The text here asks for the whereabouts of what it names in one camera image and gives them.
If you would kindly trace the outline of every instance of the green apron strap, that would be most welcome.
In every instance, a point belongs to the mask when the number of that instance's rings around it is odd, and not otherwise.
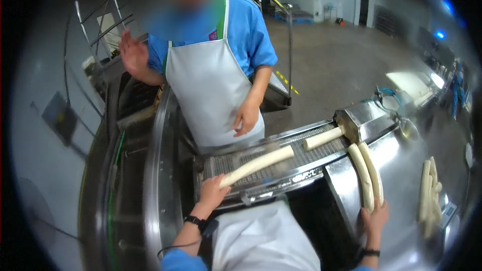
[[[217,27],[216,27],[216,31],[217,31],[217,39],[218,40],[221,40],[223,39],[223,33],[224,33],[224,17],[225,17],[225,13],[226,13],[226,0],[223,0],[223,7],[224,7],[224,11],[223,13],[221,14],[221,19],[219,20],[218,24],[217,24]]]

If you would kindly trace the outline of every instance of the dark door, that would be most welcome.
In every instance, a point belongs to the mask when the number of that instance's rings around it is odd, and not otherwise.
[[[358,25],[366,26],[366,20],[368,19],[368,0],[360,1],[360,17]]]

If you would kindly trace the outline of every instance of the black wrist strap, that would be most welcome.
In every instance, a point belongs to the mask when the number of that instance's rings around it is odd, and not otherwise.
[[[364,256],[377,256],[377,257],[380,257],[380,250],[373,250],[373,249],[365,249],[363,248],[361,250],[362,252],[360,253],[361,254],[361,257],[363,258]]]
[[[198,226],[199,231],[202,232],[204,231],[204,226],[206,225],[206,220],[200,220],[195,216],[187,216],[184,218],[184,222],[190,222],[193,223],[194,225]]]

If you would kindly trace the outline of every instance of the red badge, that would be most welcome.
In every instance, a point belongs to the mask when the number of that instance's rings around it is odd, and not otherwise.
[[[209,34],[209,41],[217,40],[217,30]]]

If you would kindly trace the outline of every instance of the doorway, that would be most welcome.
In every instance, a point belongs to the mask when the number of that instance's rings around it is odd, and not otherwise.
[[[343,0],[343,20],[351,24],[355,22],[355,1]]]
[[[360,17],[358,25],[366,26],[366,21],[368,19],[368,0],[360,0]]]

